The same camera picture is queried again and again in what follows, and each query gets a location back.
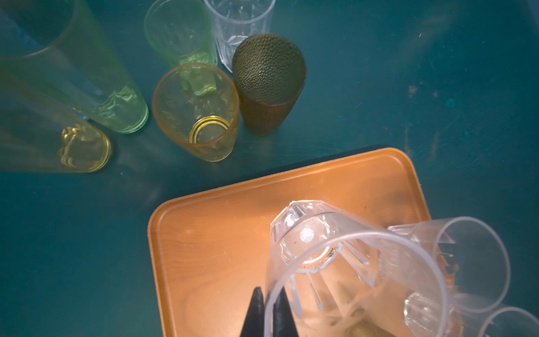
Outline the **clear faceted glass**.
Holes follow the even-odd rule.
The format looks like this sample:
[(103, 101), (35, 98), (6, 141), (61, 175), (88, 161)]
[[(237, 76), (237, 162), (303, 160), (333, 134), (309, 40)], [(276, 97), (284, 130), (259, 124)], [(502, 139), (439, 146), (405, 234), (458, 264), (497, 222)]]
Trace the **clear faceted glass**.
[(221, 63), (232, 71), (232, 59), (244, 39), (268, 33), (275, 0), (204, 0), (211, 14)]
[(266, 336), (285, 292), (299, 336), (347, 336), (369, 326), (393, 336), (443, 336), (446, 282), (411, 240), (319, 200), (293, 201), (272, 221)]
[(538, 318), (512, 306), (499, 306), (484, 313), (460, 313), (463, 336), (538, 336)]
[(484, 313), (500, 305), (508, 293), (508, 251), (484, 221), (459, 216), (387, 229), (418, 244), (434, 258), (445, 277), (451, 304), (459, 309)]

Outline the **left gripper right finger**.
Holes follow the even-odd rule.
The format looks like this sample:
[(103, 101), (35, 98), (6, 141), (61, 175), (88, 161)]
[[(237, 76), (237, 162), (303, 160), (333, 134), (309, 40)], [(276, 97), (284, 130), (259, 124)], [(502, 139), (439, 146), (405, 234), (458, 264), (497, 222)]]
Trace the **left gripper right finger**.
[(285, 288), (273, 307), (272, 333), (273, 337), (299, 337)]

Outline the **dark olive textured cup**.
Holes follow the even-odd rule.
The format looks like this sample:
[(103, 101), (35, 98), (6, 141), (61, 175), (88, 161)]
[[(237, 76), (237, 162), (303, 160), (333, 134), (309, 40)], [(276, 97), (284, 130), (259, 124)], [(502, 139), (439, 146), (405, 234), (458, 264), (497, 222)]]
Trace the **dark olive textured cup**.
[(263, 33), (246, 38), (232, 59), (241, 116), (258, 136), (275, 132), (296, 104), (307, 81), (301, 50), (279, 35)]

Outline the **orange plastic tray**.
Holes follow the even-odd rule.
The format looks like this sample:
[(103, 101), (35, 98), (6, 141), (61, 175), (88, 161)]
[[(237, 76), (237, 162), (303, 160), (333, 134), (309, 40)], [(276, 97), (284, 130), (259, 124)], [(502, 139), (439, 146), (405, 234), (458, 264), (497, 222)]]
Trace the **orange plastic tray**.
[(385, 227), (430, 219), (411, 159), (394, 148), (304, 161), (165, 202), (147, 228), (163, 334), (238, 336), (265, 284), (270, 224), (305, 199)]

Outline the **clear faceted glass back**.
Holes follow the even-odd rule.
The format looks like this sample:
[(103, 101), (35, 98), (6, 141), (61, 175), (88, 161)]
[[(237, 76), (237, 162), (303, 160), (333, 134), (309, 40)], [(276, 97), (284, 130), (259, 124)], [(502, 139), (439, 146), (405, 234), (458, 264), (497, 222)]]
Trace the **clear faceted glass back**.
[(232, 59), (244, 39), (268, 33), (275, 0), (204, 0), (211, 14), (221, 63), (232, 71)]

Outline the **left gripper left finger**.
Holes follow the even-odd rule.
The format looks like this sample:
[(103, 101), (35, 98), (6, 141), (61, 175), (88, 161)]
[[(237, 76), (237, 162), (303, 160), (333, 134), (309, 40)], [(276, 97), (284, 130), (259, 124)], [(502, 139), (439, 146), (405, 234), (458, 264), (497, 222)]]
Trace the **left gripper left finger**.
[(264, 314), (265, 306), (262, 289), (256, 287), (251, 296), (240, 337), (263, 337)]

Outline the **short yellow glass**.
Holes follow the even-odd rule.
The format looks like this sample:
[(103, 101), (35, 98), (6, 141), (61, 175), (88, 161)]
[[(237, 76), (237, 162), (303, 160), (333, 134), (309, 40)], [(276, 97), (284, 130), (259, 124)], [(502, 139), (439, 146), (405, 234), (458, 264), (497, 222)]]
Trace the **short yellow glass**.
[(227, 158), (239, 127), (239, 94), (231, 78), (214, 65), (187, 63), (158, 83), (152, 112), (161, 131), (207, 162)]

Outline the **small olive textured cup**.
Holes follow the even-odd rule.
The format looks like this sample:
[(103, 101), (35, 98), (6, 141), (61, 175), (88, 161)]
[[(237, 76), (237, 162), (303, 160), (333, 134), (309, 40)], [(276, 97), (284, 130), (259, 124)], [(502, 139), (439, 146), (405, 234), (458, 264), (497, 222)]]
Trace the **small olive textured cup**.
[(346, 337), (394, 337), (390, 332), (380, 328), (370, 319), (362, 320), (345, 331)]

